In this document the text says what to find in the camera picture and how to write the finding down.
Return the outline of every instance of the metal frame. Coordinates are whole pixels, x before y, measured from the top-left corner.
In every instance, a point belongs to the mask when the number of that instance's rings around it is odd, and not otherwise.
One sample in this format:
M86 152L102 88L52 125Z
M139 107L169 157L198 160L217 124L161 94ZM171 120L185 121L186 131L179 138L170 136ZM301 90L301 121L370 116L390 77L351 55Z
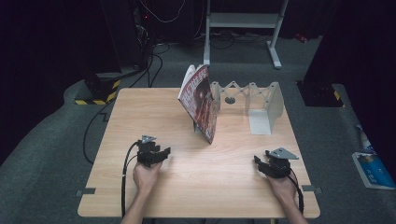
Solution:
M285 16L289 0L283 0L280 12L277 14L257 13L211 13L210 0L207 0L204 64L210 65L210 28L211 27L246 27L246 28L273 28L274 34L267 47L274 62L274 67L280 69L282 64L277 56L275 44L279 30Z

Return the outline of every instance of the human hand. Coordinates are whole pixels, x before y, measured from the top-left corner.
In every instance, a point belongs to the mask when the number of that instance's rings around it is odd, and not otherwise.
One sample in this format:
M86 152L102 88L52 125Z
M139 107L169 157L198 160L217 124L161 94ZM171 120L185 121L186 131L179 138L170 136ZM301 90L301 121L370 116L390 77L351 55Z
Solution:
M140 162L136 163L134 167L134 182L138 191L151 192L157 183L158 173L162 165L162 162L158 162L148 168Z
M296 181L294 174L291 174L290 177ZM280 201L294 202L297 189L290 179L287 177L272 178L271 176L267 176L267 178L271 183L273 193Z

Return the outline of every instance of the magazine cover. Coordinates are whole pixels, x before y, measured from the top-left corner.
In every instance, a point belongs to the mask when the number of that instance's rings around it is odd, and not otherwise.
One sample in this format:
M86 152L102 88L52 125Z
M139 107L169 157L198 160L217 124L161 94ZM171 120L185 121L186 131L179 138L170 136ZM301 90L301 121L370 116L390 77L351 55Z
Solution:
M209 143L212 143L217 114L210 89L209 74L206 65L195 69L190 65L177 98L201 130Z
M366 188L396 189L395 183L377 155L355 152L352 158Z

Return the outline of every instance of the black curtain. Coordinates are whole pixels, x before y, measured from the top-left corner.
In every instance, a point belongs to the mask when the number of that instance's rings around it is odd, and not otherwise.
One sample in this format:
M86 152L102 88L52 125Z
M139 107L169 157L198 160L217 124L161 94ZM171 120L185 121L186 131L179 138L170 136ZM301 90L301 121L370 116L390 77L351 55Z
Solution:
M82 77L66 53L51 2L2 1L0 8L2 164Z
M396 6L392 1L342 1L304 83L346 87L374 150L396 179Z

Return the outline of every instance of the white plastic stand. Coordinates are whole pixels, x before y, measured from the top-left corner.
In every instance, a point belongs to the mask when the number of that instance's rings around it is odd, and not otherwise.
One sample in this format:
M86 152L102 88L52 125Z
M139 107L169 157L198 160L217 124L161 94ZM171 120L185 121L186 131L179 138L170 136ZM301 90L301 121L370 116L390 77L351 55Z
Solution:
M273 127L277 118L282 116L284 102L282 91L277 82L271 83L266 88L258 88L256 83L251 82L246 87L241 88L236 82L231 82L222 88L218 82L211 84L216 110L219 113L221 108L221 96L225 97L224 101L228 104L234 102L236 95L245 96L245 110L249 117L250 131L252 134L272 134ZM236 88L237 91L229 93L230 88Z

